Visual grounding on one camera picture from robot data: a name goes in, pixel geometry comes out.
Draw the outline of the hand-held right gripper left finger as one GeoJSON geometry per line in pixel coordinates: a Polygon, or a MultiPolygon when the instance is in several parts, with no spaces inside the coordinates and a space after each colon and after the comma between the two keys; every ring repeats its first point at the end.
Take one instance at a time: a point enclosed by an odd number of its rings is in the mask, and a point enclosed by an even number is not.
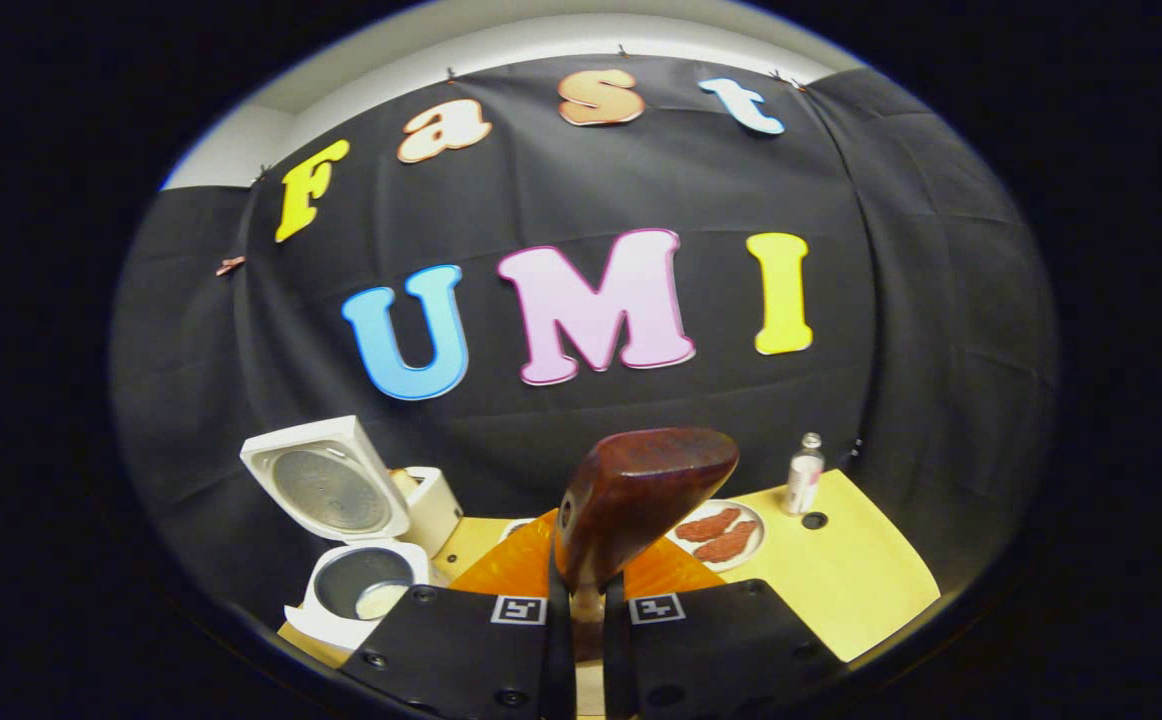
{"type": "Polygon", "coordinates": [[[552,550],[555,512],[511,541],[540,539],[523,568],[535,593],[416,585],[340,665],[349,681],[404,705],[413,719],[575,719],[578,691],[567,593],[552,550]]]}

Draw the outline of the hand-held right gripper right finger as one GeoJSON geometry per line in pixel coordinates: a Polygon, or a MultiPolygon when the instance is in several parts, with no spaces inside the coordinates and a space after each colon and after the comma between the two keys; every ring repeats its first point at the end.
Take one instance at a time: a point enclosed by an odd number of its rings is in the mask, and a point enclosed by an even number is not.
{"type": "Polygon", "coordinates": [[[609,719],[796,719],[842,662],[763,579],[723,582],[667,539],[607,585],[609,719]]]}

